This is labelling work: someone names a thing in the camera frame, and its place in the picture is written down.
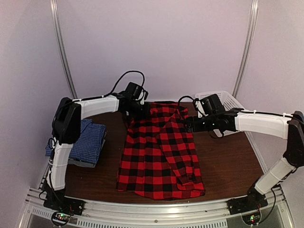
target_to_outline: white backdrop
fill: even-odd
[[[256,33],[238,94],[247,109],[304,112],[304,1],[260,1]],[[253,134],[268,168],[284,153],[286,141]],[[283,190],[297,228],[304,224],[304,168],[289,176]]]
[[[49,0],[0,2],[0,227],[15,228],[47,165],[45,146],[69,95]]]
[[[58,1],[78,97],[102,95],[128,70],[146,75],[149,100],[232,93],[251,0]],[[141,82],[140,76],[128,76]]]

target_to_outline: vertical metal post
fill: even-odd
[[[240,85],[241,85],[241,82],[242,82],[242,79],[243,79],[243,76],[245,73],[247,61],[249,58],[250,47],[251,47],[253,36],[254,36],[255,30],[256,30],[257,13],[258,13],[258,0],[252,0],[244,52],[243,52],[241,65],[240,65],[238,75],[237,75],[237,81],[234,86],[234,90],[233,90],[233,94],[232,94],[234,97],[236,97],[238,95],[238,91],[239,91],[239,88],[240,88]]]
[[[61,27],[60,27],[60,22],[59,22],[59,14],[58,14],[58,9],[57,9],[57,0],[50,0],[50,3],[51,3],[51,12],[52,12],[52,17],[53,17],[53,22],[54,22],[54,27],[55,27],[55,35],[56,35],[56,38],[57,38],[57,43],[58,43],[58,47],[59,47],[59,53],[60,53],[60,57],[61,57],[63,70],[65,72],[66,79],[67,79],[66,80],[67,85],[68,85],[69,90],[72,94],[72,97],[74,99],[76,99],[77,94],[76,94],[76,90],[75,90],[74,83],[73,83],[73,80],[72,80],[70,68],[68,66],[66,50],[65,50],[65,47],[64,47],[62,33],[61,33]]]

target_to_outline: wooden table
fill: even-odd
[[[196,115],[189,103],[190,115]],[[245,195],[249,187],[262,174],[256,155],[244,133],[221,139],[212,139],[208,133],[194,133],[194,142],[205,196],[182,200],[152,200],[132,192],[118,192],[117,170],[126,129],[120,113],[107,113],[91,117],[94,123],[105,124],[107,136],[99,162],[95,168],[68,165],[66,171],[66,195],[87,200],[117,203],[179,203],[218,200]]]

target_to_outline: white laundry basket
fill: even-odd
[[[195,94],[195,97],[200,99],[203,99],[206,96],[210,96],[212,94],[217,94],[221,103],[224,105],[225,110],[228,111],[231,108],[244,108],[240,102],[238,102],[230,93],[227,91],[209,91],[209,92],[204,92],[204,93],[198,93]],[[218,136],[221,137],[222,134],[220,133],[219,130],[213,130],[214,133]],[[229,134],[234,134],[237,132],[231,132],[231,131],[225,131],[224,136],[229,135]]]

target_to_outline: checkered fabric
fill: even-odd
[[[151,119],[133,120],[121,157],[118,191],[156,200],[187,199],[205,194],[192,133],[182,118],[188,109],[152,103]]]
[[[81,134],[76,143],[74,143],[69,158],[97,164],[105,136],[105,130],[105,125],[95,124],[92,120],[82,120],[80,126]],[[46,156],[50,155],[51,149],[47,145]]]

